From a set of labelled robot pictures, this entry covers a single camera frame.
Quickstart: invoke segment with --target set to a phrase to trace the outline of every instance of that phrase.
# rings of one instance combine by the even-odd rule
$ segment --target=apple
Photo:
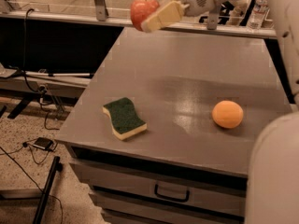
[[[157,0],[134,0],[131,4],[131,21],[133,26],[142,31],[141,23],[160,6]]]

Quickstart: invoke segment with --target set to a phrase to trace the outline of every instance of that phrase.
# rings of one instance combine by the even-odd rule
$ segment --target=orange ball
[[[221,101],[215,105],[212,117],[222,128],[233,129],[242,122],[243,109],[235,102]]]

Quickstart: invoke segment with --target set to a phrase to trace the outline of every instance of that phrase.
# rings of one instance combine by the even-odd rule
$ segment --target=gray table
[[[148,130],[125,142],[102,106],[130,98]],[[244,120],[232,130],[211,118],[232,100]],[[261,130],[291,112],[263,40],[125,28],[56,139],[141,160],[236,177],[247,176]]]

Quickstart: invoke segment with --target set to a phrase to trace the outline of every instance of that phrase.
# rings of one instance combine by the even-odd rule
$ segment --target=sponge
[[[126,97],[103,105],[103,112],[110,117],[112,131],[120,140],[147,130],[147,123],[139,118],[133,102]]]

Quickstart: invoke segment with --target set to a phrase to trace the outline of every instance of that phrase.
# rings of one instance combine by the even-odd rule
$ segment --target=speckled floor
[[[6,152],[20,149],[22,143],[38,137],[53,139],[58,131],[46,130],[44,120],[46,112],[42,111],[37,102],[30,103],[15,119],[7,116],[13,107],[19,102],[13,98],[1,98],[0,104],[7,105],[7,112],[0,118],[0,147]],[[47,120],[48,128],[59,128],[71,106],[61,120],[55,120],[55,114],[50,113]],[[41,161],[47,152],[32,148],[36,161]],[[95,207],[89,198],[89,187],[81,184],[74,175],[68,164],[70,155],[64,146],[58,145],[55,152],[50,152],[45,161],[35,164],[30,149],[23,148],[21,151],[11,154],[24,170],[34,179],[39,187],[43,188],[48,177],[48,172],[54,156],[61,157],[64,169],[57,173],[50,195],[59,198],[63,206],[63,223],[106,223],[100,214],[101,208]],[[0,189],[36,189],[36,185],[23,173],[23,171],[9,157],[0,151]],[[38,201],[0,201],[0,223],[32,223],[36,213]],[[57,200],[49,198],[48,205],[42,223],[61,223],[62,211]]]

